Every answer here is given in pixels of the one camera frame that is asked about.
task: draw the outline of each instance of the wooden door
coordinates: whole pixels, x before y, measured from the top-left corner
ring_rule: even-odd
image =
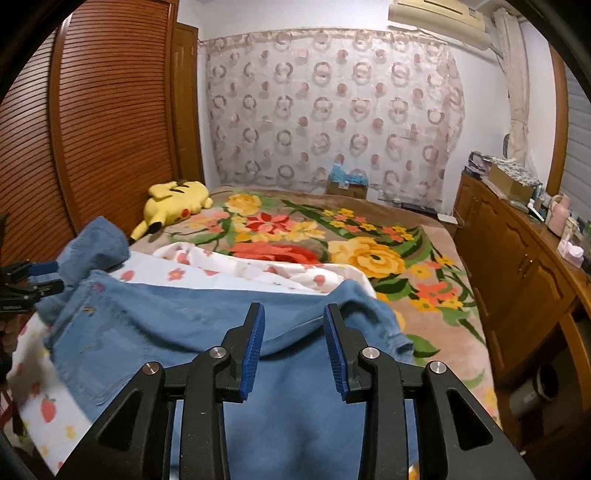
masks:
[[[150,185],[178,177],[170,94],[175,12],[152,0],[87,0],[60,31],[52,65],[59,101],[50,114],[77,230],[104,215],[130,233]]]
[[[509,308],[491,319],[490,353],[500,379],[534,352],[574,300],[574,291],[554,261],[540,252],[527,261],[522,286]]]
[[[173,122],[180,175],[205,183],[197,114],[197,28],[177,23],[172,50]]]
[[[489,315],[502,311],[519,287],[523,272],[537,256],[535,238],[505,209],[494,234],[495,262],[481,279],[480,293]]]
[[[52,260],[74,231],[54,169],[48,121],[56,35],[27,62],[0,105],[0,213],[8,214],[2,264]]]
[[[456,234],[457,250],[469,273],[470,285],[479,303],[480,316],[486,322],[491,306],[487,302],[492,275],[498,267],[501,248],[498,242],[502,232],[502,205],[484,185],[471,182],[471,198],[466,225]]]
[[[463,174],[454,207],[454,214],[458,217],[460,227],[454,236],[454,241],[470,280],[472,280],[472,268],[476,264],[477,252],[474,250],[476,231],[473,228],[473,222],[478,215],[479,206],[480,190],[476,188],[473,179]]]

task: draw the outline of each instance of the louvered wardrobe door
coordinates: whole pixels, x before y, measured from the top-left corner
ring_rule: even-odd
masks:
[[[48,123],[52,34],[0,105],[0,213],[8,213],[1,263],[56,257],[73,237],[54,170]]]
[[[87,0],[70,19],[59,118],[77,228],[104,215],[130,233],[150,185],[176,176],[169,98],[174,11],[151,0]]]

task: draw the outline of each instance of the air conditioner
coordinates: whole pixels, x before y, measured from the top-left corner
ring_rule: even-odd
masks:
[[[480,50],[491,46],[484,16],[458,0],[398,0],[390,5],[388,19],[456,38]]]

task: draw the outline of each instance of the floral blanket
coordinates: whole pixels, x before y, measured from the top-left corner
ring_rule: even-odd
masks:
[[[348,264],[369,278],[413,340],[417,365],[441,360],[498,418],[476,303],[453,240],[437,221],[366,200],[222,187],[213,207],[138,241],[152,254],[189,242],[239,258]]]

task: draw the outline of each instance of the white wall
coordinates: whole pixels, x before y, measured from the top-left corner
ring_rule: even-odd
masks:
[[[298,27],[345,27],[387,30],[389,0],[181,0],[178,21],[200,28],[202,40]],[[509,131],[505,76],[492,51],[481,52],[450,40],[466,98],[466,120],[460,141],[446,169],[443,210],[451,212],[468,155],[473,150],[500,156]],[[219,185],[213,166],[205,98],[204,60],[200,61],[199,112],[208,187]]]
[[[556,84],[550,46],[529,22],[521,24],[525,52],[530,70],[530,136],[531,159],[542,184],[548,182],[554,137],[556,136]]]

